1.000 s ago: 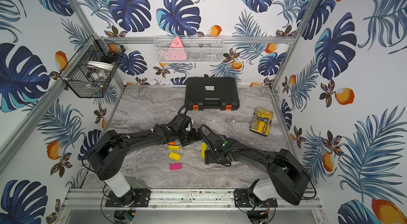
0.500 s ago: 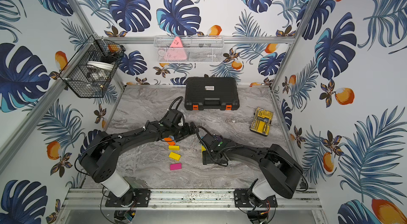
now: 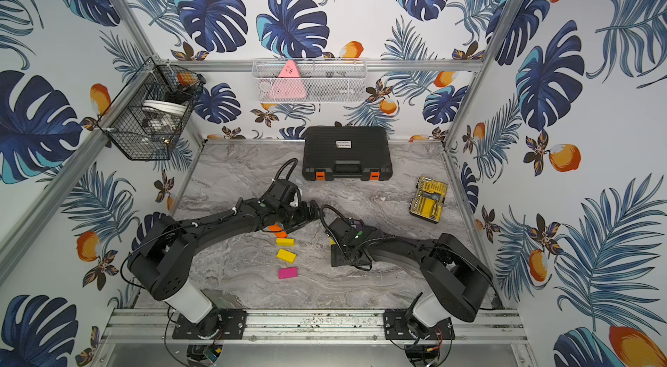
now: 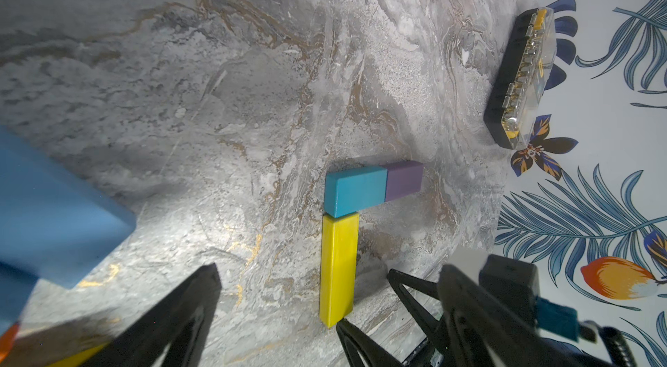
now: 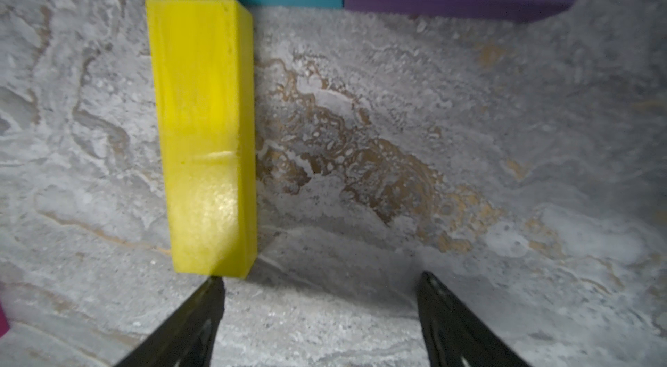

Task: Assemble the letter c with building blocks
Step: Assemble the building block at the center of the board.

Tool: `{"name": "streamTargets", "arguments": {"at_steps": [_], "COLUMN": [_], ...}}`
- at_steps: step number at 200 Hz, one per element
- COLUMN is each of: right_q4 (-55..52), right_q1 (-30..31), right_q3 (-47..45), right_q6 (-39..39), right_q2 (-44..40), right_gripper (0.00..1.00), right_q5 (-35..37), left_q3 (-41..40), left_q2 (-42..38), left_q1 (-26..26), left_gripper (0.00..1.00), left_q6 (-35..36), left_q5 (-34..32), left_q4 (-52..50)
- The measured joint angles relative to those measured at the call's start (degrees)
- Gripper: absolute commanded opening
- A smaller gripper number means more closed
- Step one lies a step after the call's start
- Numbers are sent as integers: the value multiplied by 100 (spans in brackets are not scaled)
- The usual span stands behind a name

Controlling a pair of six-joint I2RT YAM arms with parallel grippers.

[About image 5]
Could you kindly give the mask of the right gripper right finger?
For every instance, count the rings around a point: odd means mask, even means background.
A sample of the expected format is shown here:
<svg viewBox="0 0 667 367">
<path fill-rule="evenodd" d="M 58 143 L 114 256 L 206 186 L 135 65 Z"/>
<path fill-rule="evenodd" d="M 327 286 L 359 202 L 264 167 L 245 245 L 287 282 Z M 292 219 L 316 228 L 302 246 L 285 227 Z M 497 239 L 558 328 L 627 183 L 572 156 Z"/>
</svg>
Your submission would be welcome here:
<svg viewBox="0 0 667 367">
<path fill-rule="evenodd" d="M 416 295 L 430 365 L 528 367 L 433 273 L 420 275 Z"/>
</svg>

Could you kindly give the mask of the long yellow block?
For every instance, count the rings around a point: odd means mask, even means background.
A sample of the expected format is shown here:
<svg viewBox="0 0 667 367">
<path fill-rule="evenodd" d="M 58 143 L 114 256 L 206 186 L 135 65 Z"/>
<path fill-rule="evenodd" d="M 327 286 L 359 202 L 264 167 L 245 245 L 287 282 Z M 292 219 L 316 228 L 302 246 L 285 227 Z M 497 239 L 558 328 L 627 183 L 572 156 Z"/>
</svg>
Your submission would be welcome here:
<svg viewBox="0 0 667 367">
<path fill-rule="evenodd" d="M 254 21 L 237 0 L 147 0 L 179 273 L 245 278 L 258 254 Z"/>
</svg>

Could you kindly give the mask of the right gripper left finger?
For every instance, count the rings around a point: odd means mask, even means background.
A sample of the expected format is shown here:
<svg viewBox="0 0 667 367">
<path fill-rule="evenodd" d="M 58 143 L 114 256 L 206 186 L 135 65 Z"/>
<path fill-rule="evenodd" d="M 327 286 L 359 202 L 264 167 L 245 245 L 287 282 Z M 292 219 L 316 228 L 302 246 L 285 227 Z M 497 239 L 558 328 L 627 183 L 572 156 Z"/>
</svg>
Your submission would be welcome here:
<svg viewBox="0 0 667 367">
<path fill-rule="evenodd" d="M 208 278 L 116 366 L 209 366 L 225 296 L 223 278 Z"/>
</svg>

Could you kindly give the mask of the magenta block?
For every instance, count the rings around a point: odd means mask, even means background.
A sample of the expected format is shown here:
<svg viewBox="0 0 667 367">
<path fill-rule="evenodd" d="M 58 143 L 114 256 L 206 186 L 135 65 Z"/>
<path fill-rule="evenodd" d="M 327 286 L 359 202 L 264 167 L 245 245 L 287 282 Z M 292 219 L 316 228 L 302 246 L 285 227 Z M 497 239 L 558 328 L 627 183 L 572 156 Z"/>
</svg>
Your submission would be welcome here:
<svg viewBox="0 0 667 367">
<path fill-rule="evenodd" d="M 5 311 L 3 310 L 3 307 L 0 306 L 0 337 L 3 337 L 8 333 L 10 330 L 10 324 L 8 319 L 6 318 Z"/>
</svg>

